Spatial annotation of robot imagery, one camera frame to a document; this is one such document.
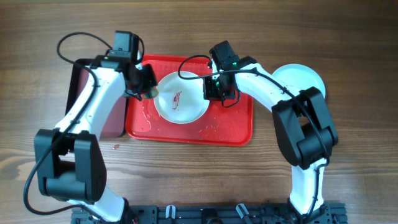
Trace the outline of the green yellow sponge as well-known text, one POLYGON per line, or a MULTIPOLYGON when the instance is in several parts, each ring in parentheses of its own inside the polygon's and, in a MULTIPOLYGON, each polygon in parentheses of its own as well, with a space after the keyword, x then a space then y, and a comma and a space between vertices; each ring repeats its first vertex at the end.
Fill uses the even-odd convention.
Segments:
POLYGON ((151 88, 149 91, 144 93, 145 99, 153 99, 159 94, 159 91, 156 87, 151 88))

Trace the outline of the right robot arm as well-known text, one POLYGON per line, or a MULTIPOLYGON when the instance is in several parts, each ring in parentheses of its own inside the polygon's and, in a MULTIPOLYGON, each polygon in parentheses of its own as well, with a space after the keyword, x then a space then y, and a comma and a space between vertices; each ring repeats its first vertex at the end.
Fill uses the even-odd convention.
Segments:
POLYGON ((289 202, 301 222, 309 222, 324 204, 322 182, 338 134, 325 95, 305 75, 284 81, 265 71, 250 56, 239 57, 227 40, 214 45, 205 78, 205 96, 223 100, 245 93, 271 113, 280 152, 292 166, 289 202))

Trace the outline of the light blue plate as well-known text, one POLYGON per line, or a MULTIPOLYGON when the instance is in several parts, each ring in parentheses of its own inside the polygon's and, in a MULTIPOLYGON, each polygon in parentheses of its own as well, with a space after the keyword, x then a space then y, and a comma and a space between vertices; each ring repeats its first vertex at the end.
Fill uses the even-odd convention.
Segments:
POLYGON ((326 98, 326 86, 322 78, 316 71, 308 66, 291 63, 279 67, 272 75, 286 84, 299 87, 303 90, 314 86, 319 89, 323 97, 326 98))

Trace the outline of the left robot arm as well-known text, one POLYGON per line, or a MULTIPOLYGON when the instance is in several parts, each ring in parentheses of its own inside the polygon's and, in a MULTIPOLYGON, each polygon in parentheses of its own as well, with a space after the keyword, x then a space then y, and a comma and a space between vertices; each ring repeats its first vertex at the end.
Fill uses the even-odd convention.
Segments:
POLYGON ((26 180, 25 207, 37 215, 79 208, 97 223, 135 223, 129 202, 106 185, 107 170, 99 138, 114 105, 122 97, 153 98, 157 81, 151 65, 142 65, 144 42, 136 34, 116 31, 104 55, 89 65, 59 57, 88 72, 78 99, 53 129, 40 129, 34 138, 35 166, 26 180), (29 203, 32 179, 39 192, 68 206, 38 211, 29 203))

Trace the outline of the white plate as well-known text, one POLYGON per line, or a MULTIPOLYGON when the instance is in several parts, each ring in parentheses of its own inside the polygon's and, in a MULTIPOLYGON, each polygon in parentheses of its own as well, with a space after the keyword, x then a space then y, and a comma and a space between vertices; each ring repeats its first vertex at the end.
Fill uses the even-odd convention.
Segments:
POLYGON ((164 119, 175 124, 188 124, 202 117, 210 101, 203 96, 203 79, 192 72, 173 72, 157 85, 155 108, 164 119))

